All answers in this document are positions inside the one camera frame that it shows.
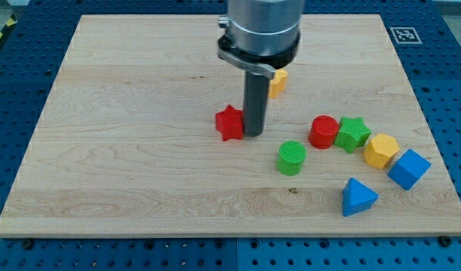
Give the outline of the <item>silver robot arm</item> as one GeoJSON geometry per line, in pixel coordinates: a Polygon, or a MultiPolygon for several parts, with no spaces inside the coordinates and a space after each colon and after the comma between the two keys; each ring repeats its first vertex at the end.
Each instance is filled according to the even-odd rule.
{"type": "Polygon", "coordinates": [[[304,0],[229,0],[218,18],[224,30],[217,55],[236,68],[271,80],[296,55],[304,0]]]}

